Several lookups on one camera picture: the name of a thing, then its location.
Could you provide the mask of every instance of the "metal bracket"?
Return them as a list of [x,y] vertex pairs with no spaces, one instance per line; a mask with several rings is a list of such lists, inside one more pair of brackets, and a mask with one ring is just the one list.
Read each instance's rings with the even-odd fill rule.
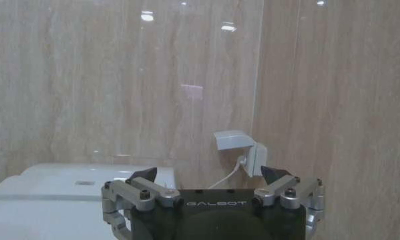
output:
[[267,187],[255,189],[255,198],[265,207],[271,206],[277,196],[281,196],[285,190],[295,185],[297,177],[286,175]]
[[147,212],[155,208],[155,200],[168,208],[182,201],[178,190],[167,189],[143,177],[127,182],[107,182],[102,188],[102,200],[103,218],[111,224],[114,236],[119,240],[132,240],[132,232],[126,224],[126,217],[131,219],[132,207]]
[[318,222],[325,219],[325,186],[322,180],[299,178],[286,175],[267,187],[255,189],[254,200],[263,207],[274,205],[281,196],[281,204],[286,209],[307,209],[306,236],[313,238]]

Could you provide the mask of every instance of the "marble wall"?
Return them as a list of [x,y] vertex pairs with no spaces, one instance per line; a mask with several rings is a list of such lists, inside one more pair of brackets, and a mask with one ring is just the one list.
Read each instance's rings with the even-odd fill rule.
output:
[[212,133],[253,129],[262,14],[263,0],[0,0],[0,180],[91,162],[216,182],[235,161]]
[[255,138],[327,186],[317,239],[400,240],[400,0],[265,1]]

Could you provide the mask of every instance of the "toilet lid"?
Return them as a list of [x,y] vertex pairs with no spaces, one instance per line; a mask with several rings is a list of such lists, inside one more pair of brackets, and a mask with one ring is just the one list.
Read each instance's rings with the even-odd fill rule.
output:
[[0,240],[115,240],[98,201],[0,199]]
[[[115,240],[103,221],[102,186],[147,168],[48,163],[7,178],[0,183],[0,240]],[[172,168],[159,168],[156,183],[175,187]]]

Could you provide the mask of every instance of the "power cord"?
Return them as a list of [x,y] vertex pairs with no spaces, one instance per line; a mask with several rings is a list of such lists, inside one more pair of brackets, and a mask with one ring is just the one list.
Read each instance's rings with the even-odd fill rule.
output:
[[241,158],[238,159],[238,163],[236,163],[236,165],[235,165],[235,167],[234,167],[232,172],[231,172],[231,173],[228,174],[228,176],[224,177],[218,183],[215,183],[212,186],[210,186],[208,189],[212,189],[214,187],[216,187],[218,185],[220,185],[228,178],[231,178],[231,176],[239,171],[241,166],[242,166],[243,164],[246,164],[246,158],[245,158],[245,157],[241,157]]

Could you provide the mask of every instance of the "white cable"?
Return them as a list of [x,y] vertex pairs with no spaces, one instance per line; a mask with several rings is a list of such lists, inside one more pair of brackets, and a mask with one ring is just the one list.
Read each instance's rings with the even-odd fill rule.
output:
[[228,174],[227,177],[224,177],[218,183],[215,183],[208,189],[212,189],[214,187],[216,187],[218,185],[220,185],[228,178],[231,178],[231,176],[239,171],[241,168],[241,161],[238,161],[238,164],[234,167],[232,172]]

